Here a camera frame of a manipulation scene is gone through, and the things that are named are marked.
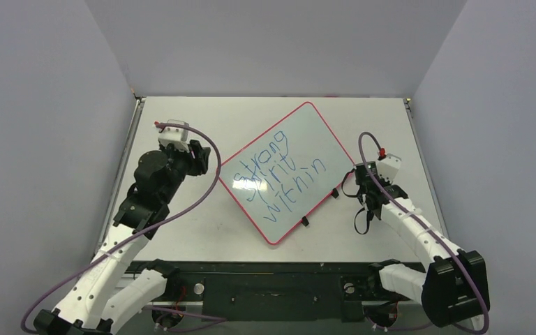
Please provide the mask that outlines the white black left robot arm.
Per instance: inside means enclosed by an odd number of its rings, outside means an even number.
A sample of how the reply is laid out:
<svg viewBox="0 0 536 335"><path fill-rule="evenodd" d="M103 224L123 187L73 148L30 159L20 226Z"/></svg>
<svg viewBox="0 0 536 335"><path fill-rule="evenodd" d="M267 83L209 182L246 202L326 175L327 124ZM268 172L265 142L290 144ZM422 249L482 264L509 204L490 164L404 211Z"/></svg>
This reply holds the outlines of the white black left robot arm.
<svg viewBox="0 0 536 335"><path fill-rule="evenodd" d="M115 292L135 256L169 221L169 203L187 176L207 173L215 144L161 140L157 150L138 159L135 181L119 205L93 260L73 274L75 283L51 309L33 320L35 334L116 334L149 302L174 299L180 291L176 268L162 260L150 262L131 284Z"/></svg>

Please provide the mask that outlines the pink framed whiteboard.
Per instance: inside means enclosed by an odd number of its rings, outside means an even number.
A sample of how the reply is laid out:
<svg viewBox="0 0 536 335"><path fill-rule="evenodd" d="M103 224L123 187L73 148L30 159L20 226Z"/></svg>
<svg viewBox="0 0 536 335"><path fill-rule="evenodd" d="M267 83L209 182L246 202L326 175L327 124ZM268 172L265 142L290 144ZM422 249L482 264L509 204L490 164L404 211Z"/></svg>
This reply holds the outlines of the pink framed whiteboard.
<svg viewBox="0 0 536 335"><path fill-rule="evenodd" d="M226 159L219 181L263 239L277 245L353 165L317 107L306 101Z"/></svg>

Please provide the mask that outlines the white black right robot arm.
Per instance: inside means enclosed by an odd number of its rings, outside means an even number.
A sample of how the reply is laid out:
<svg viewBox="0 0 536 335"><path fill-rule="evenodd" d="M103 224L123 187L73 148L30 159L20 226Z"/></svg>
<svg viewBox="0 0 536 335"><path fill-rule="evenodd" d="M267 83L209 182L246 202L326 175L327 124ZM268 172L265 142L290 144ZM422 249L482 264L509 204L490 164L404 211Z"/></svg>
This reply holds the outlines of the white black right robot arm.
<svg viewBox="0 0 536 335"><path fill-rule="evenodd" d="M422 306L436 327L486 315L490 309L486 263L477 251L465 251L431 225L407 193L379 174L382 161L354 167L356 197L367 213L395 232L415 254L423 270L394 259L375 263L367 292L383 298L393 292Z"/></svg>

